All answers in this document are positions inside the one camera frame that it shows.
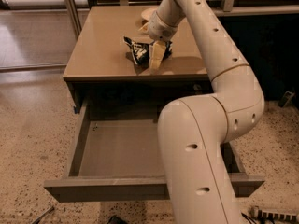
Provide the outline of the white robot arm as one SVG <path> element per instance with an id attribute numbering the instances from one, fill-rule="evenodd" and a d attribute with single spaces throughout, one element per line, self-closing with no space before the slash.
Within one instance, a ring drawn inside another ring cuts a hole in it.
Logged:
<path id="1" fill-rule="evenodd" d="M 158 143 L 176 224 L 246 224 L 221 157 L 221 144 L 248 133 L 264 110 L 249 63 L 206 0 L 163 0 L 145 30 L 153 39 L 149 69 L 188 21 L 213 92 L 178 98 L 158 119 Z"/>

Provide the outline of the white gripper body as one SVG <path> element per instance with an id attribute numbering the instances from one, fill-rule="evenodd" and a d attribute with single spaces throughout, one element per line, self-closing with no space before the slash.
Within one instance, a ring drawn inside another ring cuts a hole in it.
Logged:
<path id="1" fill-rule="evenodd" d="M 165 23 L 156 11 L 149 18 L 148 34 L 149 37 L 155 41 L 168 42 L 177 31 L 177 26 Z"/>

